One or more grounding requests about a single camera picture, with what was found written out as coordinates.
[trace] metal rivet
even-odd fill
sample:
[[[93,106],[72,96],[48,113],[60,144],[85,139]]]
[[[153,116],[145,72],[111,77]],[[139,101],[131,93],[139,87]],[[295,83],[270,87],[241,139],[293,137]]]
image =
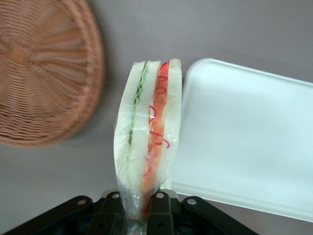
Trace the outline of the metal rivet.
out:
[[[82,199],[82,200],[80,200],[77,204],[78,204],[79,206],[81,206],[81,205],[86,204],[86,202],[87,202],[86,199]]]
[[[163,197],[164,197],[164,194],[161,193],[161,192],[158,192],[158,193],[156,194],[156,197],[157,197],[157,198],[163,198]]]
[[[195,205],[197,203],[197,201],[195,199],[190,198],[190,199],[187,200],[187,203],[189,205]]]
[[[118,193],[113,194],[112,198],[113,199],[119,198],[119,194]]]

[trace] white plastic tray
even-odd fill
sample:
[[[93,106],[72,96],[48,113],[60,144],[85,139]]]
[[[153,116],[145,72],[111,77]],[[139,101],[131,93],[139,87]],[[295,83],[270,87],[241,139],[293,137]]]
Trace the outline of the white plastic tray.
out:
[[[183,87],[172,189],[313,222],[313,84],[196,62]]]

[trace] sandwich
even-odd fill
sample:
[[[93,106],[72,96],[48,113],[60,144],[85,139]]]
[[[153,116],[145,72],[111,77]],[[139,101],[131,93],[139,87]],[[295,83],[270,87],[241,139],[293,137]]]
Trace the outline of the sandwich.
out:
[[[181,63],[134,63],[114,132],[117,183],[127,217],[142,220],[149,198],[169,177],[180,126]]]

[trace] woven basket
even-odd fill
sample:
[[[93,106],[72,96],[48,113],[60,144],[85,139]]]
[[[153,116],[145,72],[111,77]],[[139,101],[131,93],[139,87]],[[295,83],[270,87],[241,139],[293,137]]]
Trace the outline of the woven basket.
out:
[[[81,129],[104,82],[86,0],[0,0],[0,142],[41,147]]]

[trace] gray wall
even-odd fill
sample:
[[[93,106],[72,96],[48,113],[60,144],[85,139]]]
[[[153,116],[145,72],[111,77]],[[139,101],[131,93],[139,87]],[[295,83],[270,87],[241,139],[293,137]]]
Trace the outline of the gray wall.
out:
[[[101,104],[55,146],[0,144],[0,233],[77,195],[115,188],[113,125],[134,61],[201,58],[313,82],[311,0],[90,0],[106,53]],[[313,224],[214,203],[263,235],[313,234]]]

